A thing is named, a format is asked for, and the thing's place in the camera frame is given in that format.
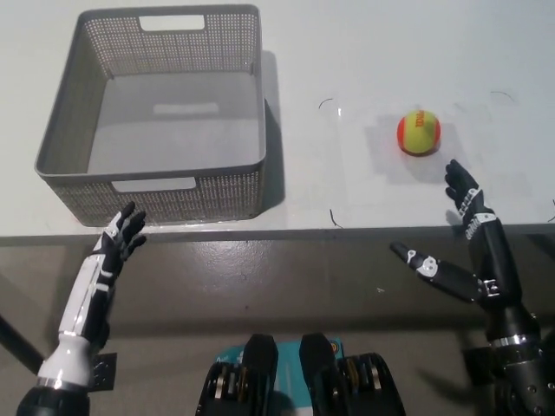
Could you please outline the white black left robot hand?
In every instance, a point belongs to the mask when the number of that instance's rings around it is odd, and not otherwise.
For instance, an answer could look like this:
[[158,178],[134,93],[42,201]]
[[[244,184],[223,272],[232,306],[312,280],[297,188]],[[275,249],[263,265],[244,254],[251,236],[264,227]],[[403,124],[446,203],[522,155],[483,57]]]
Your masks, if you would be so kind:
[[131,201],[103,229],[75,278],[58,332],[85,339],[97,350],[109,337],[108,319],[115,284],[125,262],[147,238],[141,232],[146,213]]

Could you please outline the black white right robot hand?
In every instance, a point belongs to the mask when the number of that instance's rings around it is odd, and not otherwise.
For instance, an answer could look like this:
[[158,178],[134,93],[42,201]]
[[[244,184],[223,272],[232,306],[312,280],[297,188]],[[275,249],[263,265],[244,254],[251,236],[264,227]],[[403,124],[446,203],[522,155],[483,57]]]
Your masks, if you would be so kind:
[[484,310],[521,302],[518,271],[503,225],[474,177],[457,160],[446,165],[446,194],[462,221],[472,270],[441,261],[400,242],[389,248],[425,283]]

